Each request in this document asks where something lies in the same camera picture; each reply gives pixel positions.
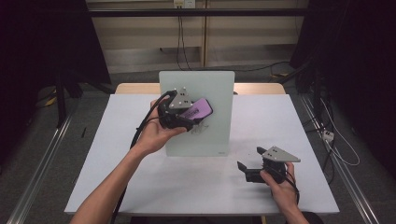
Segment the white table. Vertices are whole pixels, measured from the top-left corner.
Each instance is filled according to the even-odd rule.
[[[75,213],[127,153],[149,102],[158,96],[110,97],[66,213]],[[130,216],[277,214],[270,189],[264,184],[247,183],[236,166],[241,161],[248,168],[260,168],[258,146],[278,146],[302,160],[295,163],[295,173],[303,211],[339,212],[288,95],[235,96],[230,139],[227,157],[166,157],[164,149],[146,157],[128,185],[120,213]]]

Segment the human hand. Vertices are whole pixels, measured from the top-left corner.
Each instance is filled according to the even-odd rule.
[[[286,166],[288,167],[289,172],[287,178],[291,182],[294,182],[294,165],[291,162],[286,162]],[[283,181],[281,184],[277,184],[267,172],[260,171],[260,175],[266,184],[271,188],[274,200],[281,213],[285,214],[289,213],[290,211],[295,211],[296,209],[299,210],[296,201],[295,189],[288,181]]]
[[[156,101],[152,101],[150,107],[152,107],[155,102]],[[141,150],[144,156],[146,156],[150,153],[158,151],[173,136],[186,131],[187,129],[184,127],[178,127],[174,129],[163,128],[159,121],[157,107],[155,107],[152,113],[149,115],[148,122],[135,145],[136,150]]]

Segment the gray floor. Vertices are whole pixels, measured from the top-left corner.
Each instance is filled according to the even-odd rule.
[[[285,53],[285,55],[276,59],[280,61],[287,60],[287,55],[288,54]],[[114,65],[116,61],[110,63],[108,58],[106,59],[110,66],[112,66],[111,64]],[[219,62],[217,65],[227,65],[227,63],[230,62],[224,60],[224,58],[221,59],[220,56],[218,56],[218,60]],[[246,70],[260,68],[268,63],[257,63],[256,65],[251,65],[250,63],[247,63],[250,65],[243,65],[243,63],[235,64],[239,64],[239,66],[227,68],[233,70]],[[120,73],[111,75],[114,82],[113,87],[121,82],[158,81],[157,70],[160,69],[152,68],[158,68],[161,67],[161,65],[154,64],[150,66],[145,64],[146,68],[143,68],[144,66],[132,66],[130,64],[127,66],[127,69],[125,69],[124,66],[118,68],[119,70],[117,71]],[[175,61],[172,66],[174,66],[174,68],[168,69],[177,69]],[[274,74],[288,73],[290,68],[285,64],[280,64],[273,67],[272,70]],[[236,72],[236,81],[276,81],[274,77],[270,76],[270,72],[271,69],[269,68],[254,72]],[[63,210],[90,149],[96,129],[108,101],[108,95],[86,85],[82,85],[82,87],[84,89],[84,95],[81,99],[67,99],[68,108],[71,108],[73,104],[78,104],[78,109],[71,120],[61,146],[53,161],[50,163],[48,171],[45,173],[44,181],[41,184],[40,191],[35,196],[35,200],[26,216],[25,223],[66,223],[71,218],[69,215],[65,214]],[[302,122],[309,120],[302,104],[301,96],[296,93],[293,81],[288,82],[284,87],[296,107],[300,120]],[[393,179],[381,164],[373,158],[364,141],[359,139],[359,137],[352,132],[352,127],[347,119],[344,118],[342,111],[337,108],[336,104],[332,104],[332,106],[335,114],[334,122],[338,130],[340,130],[342,135],[357,150],[361,158],[360,165],[349,166],[350,172],[355,176],[363,193],[374,208],[379,222],[393,223],[394,220],[396,220],[396,213],[394,213],[396,210],[395,179]],[[35,168],[46,153],[47,146],[55,132],[56,123],[56,105],[37,109],[25,136],[22,138],[20,144],[16,146],[10,160],[4,164],[3,173],[0,176],[0,223],[7,222],[18,199],[21,197],[31,176],[34,174]],[[310,124],[305,128],[310,130],[313,126]],[[322,164],[326,156],[326,151],[321,140],[318,138],[318,134],[316,132],[311,132],[307,134],[307,137],[318,157],[319,163]],[[342,153],[345,160],[356,160],[356,156],[351,152],[347,144],[337,135],[335,145]],[[330,176],[331,173],[332,167],[329,164],[325,170],[325,175]],[[325,223],[365,223],[339,174],[335,173],[334,180],[330,184],[330,187],[341,212],[339,214],[323,216],[322,218]],[[152,219],[153,223],[156,223],[155,221],[158,221],[158,219]],[[199,221],[203,222],[202,220],[194,220],[194,223],[198,223]],[[228,222],[225,219],[216,219],[215,221],[217,223]],[[249,220],[246,219],[234,219],[233,221],[238,221],[236,223],[249,223]],[[267,222],[275,224],[284,223],[284,218],[282,216],[267,217]],[[120,217],[118,218],[118,223],[129,223],[129,218]]]

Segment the human arm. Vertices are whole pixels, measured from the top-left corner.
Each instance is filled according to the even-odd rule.
[[[107,223],[140,162],[148,154],[162,148],[171,137],[187,131],[185,128],[164,129],[155,118],[158,118],[157,109],[154,109],[148,117],[149,121],[136,144],[85,199],[70,223]]]
[[[288,167],[288,179],[293,181],[294,178],[294,165],[291,162],[286,162]],[[288,182],[283,181],[277,184],[275,180],[265,171],[260,171],[262,179],[265,180],[267,185],[271,188],[274,200],[280,212],[285,216],[289,224],[305,224],[308,221],[305,219],[303,213],[300,211],[297,201],[296,192],[294,187]]]

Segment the purple object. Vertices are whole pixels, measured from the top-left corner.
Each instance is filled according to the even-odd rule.
[[[204,119],[212,113],[213,110],[209,102],[205,98],[201,98],[180,116],[185,119]]]

